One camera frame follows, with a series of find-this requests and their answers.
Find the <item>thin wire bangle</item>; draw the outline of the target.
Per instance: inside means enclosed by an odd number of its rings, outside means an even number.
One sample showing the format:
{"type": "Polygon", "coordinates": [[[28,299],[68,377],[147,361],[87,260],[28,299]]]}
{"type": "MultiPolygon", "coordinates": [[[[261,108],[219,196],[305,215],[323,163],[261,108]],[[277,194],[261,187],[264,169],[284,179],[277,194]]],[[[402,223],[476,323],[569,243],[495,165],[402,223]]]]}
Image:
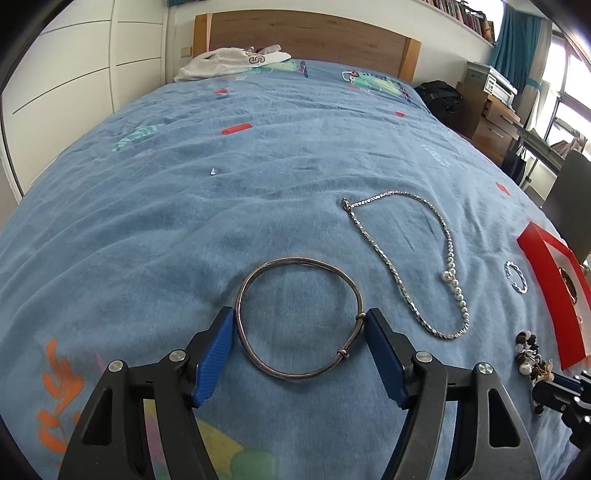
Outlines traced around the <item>thin wire bangle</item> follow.
{"type": "Polygon", "coordinates": [[[332,371],[359,337],[365,305],[346,272],[321,260],[266,261],[242,280],[235,321],[245,355],[273,379],[304,381],[332,371]]]}

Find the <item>teal curtain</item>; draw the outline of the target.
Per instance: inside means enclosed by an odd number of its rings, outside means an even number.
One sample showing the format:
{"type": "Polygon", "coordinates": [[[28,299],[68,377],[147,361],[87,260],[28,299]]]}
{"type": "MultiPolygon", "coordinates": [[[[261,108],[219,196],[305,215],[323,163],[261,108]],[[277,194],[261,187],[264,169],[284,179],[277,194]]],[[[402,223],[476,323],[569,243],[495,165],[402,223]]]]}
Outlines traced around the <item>teal curtain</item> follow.
{"type": "Polygon", "coordinates": [[[504,5],[501,30],[489,65],[518,91],[527,84],[542,24],[541,17],[504,5]]]}

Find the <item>twisted silver bangle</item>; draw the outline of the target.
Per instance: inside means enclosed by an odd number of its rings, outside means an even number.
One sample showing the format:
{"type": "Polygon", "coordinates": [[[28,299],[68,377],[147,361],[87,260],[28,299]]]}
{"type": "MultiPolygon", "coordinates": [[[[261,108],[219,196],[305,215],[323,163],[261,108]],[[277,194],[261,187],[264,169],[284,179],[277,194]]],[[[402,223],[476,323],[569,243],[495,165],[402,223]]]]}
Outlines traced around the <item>twisted silver bangle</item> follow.
{"type": "Polygon", "coordinates": [[[529,287],[526,277],[523,274],[522,270],[519,268],[519,266],[512,261],[507,261],[504,264],[504,271],[511,287],[517,293],[525,295],[528,292],[529,287]]]}

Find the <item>wooden drawer cabinet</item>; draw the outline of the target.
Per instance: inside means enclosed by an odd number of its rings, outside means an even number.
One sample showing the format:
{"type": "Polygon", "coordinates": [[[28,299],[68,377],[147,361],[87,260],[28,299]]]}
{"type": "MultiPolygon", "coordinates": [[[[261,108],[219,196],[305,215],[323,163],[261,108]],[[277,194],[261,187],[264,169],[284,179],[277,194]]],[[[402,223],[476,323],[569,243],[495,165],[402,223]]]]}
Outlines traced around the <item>wooden drawer cabinet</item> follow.
{"type": "Polygon", "coordinates": [[[459,82],[456,89],[463,104],[449,117],[451,128],[501,167],[509,147],[519,138],[519,116],[478,86],[459,82]]]}

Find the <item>wooden headboard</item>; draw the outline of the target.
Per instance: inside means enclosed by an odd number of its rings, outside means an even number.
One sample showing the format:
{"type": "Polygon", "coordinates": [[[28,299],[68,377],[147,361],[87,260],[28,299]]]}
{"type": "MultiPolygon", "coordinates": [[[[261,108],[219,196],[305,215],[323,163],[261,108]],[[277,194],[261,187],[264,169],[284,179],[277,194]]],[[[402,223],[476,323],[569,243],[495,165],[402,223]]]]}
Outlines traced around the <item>wooden headboard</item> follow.
{"type": "Polygon", "coordinates": [[[294,10],[238,10],[194,19],[192,55],[221,47],[279,44],[297,59],[382,72],[412,83],[422,43],[344,17],[294,10]]]}

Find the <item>white wardrobe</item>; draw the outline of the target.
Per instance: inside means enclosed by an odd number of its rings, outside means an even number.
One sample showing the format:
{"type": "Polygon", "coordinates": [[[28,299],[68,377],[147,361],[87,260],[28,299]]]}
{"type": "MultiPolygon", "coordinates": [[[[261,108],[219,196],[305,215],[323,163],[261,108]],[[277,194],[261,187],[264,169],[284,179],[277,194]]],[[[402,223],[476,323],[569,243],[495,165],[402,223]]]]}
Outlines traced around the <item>white wardrobe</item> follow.
{"type": "Polygon", "coordinates": [[[77,139],[165,82],[163,1],[74,1],[24,54],[1,96],[16,196],[77,139]]]}

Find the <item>desk by window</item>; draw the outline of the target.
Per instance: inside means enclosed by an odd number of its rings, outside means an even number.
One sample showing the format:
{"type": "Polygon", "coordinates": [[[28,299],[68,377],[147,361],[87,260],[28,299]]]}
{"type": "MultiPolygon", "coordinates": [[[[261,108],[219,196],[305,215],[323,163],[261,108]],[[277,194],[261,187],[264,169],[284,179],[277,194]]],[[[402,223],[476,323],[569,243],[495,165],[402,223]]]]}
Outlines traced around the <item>desk by window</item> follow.
{"type": "Polygon", "coordinates": [[[557,177],[566,163],[568,154],[581,153],[584,150],[581,145],[584,137],[580,137],[578,131],[562,121],[559,122],[559,127],[572,136],[570,142],[561,140],[549,144],[534,129],[526,130],[517,125],[518,138],[511,142],[502,168],[523,191],[532,185],[534,171],[539,164],[557,177]]]}

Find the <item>white cloth on bed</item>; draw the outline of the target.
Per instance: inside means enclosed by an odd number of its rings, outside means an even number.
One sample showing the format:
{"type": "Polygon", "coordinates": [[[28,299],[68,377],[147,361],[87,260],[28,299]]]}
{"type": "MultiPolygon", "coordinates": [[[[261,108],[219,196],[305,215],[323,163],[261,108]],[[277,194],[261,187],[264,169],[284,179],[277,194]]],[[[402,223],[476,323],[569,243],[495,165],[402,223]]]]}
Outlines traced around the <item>white cloth on bed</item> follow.
{"type": "Polygon", "coordinates": [[[173,81],[178,83],[239,74],[290,59],[290,54],[284,52],[279,44],[264,47],[260,51],[253,48],[222,47],[195,56],[190,63],[179,69],[173,81]]]}

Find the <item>dark brown bangle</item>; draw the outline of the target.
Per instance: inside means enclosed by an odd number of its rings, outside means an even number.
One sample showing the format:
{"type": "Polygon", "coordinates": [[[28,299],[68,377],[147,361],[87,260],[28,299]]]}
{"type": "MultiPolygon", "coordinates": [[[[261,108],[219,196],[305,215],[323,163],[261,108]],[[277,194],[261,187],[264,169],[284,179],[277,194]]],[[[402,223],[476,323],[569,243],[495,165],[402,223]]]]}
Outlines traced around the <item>dark brown bangle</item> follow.
{"type": "Polygon", "coordinates": [[[562,280],[565,284],[565,288],[567,289],[567,292],[569,294],[572,304],[576,305],[577,301],[578,301],[578,293],[577,293],[574,281],[572,280],[571,276],[564,268],[560,267],[559,273],[560,273],[562,280]]]}

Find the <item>red jewelry box tray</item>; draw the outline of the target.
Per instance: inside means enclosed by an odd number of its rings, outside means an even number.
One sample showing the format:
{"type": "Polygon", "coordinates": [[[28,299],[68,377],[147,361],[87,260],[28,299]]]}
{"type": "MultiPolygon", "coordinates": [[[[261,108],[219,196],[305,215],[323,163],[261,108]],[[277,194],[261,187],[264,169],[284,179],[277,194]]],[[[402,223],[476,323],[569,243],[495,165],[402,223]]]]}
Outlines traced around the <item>red jewelry box tray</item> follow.
{"type": "Polygon", "coordinates": [[[578,372],[590,369],[590,286],[574,253],[561,240],[534,222],[518,237],[549,310],[560,367],[578,372]],[[573,305],[559,268],[575,283],[578,301],[573,305]]]}

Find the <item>blue patterned bedspread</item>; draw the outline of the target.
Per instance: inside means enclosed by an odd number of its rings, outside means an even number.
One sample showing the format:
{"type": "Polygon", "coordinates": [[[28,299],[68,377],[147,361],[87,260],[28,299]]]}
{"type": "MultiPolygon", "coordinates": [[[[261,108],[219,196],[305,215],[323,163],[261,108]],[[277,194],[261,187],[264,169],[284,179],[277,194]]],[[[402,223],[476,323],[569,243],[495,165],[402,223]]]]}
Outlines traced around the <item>blue patterned bedspread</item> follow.
{"type": "Polygon", "coordinates": [[[557,358],[518,245],[531,222],[550,225],[404,84],[291,61],[166,85],[63,152],[2,229],[2,418],[34,470],[56,478],[111,360],[161,359],[250,271],[305,256],[351,276],[416,348],[491,363],[542,476],[557,479],[577,454],[569,430],[533,413],[514,364],[522,330],[557,358]]]}

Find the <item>white printer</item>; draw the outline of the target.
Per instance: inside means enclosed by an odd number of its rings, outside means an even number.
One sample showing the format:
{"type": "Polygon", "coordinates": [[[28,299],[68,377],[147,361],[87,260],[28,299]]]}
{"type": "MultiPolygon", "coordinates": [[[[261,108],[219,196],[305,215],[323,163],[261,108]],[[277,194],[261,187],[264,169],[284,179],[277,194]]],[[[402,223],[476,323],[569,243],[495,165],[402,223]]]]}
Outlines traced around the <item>white printer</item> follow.
{"type": "Polygon", "coordinates": [[[478,86],[509,108],[513,107],[513,101],[518,95],[518,90],[495,68],[478,62],[468,62],[466,64],[464,82],[478,86]]]}

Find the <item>grey office chair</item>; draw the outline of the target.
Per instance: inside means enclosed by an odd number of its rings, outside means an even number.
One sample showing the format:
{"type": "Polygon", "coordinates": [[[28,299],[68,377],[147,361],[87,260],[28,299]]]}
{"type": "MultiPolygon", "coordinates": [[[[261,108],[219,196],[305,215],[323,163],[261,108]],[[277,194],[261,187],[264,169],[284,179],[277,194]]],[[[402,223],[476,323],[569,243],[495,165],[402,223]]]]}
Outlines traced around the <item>grey office chair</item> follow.
{"type": "Polygon", "coordinates": [[[580,263],[590,255],[590,169],[587,157],[570,151],[542,208],[580,263]]]}

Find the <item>black backpack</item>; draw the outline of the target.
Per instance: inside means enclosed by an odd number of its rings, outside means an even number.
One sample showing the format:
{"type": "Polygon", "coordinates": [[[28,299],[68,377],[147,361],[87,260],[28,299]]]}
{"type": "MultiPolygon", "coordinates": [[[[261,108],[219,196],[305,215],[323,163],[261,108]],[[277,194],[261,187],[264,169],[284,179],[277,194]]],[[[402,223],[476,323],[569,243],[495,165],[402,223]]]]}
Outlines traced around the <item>black backpack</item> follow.
{"type": "Polygon", "coordinates": [[[462,94],[442,80],[424,82],[417,86],[415,91],[432,115],[441,122],[457,114],[464,104],[462,94]]]}

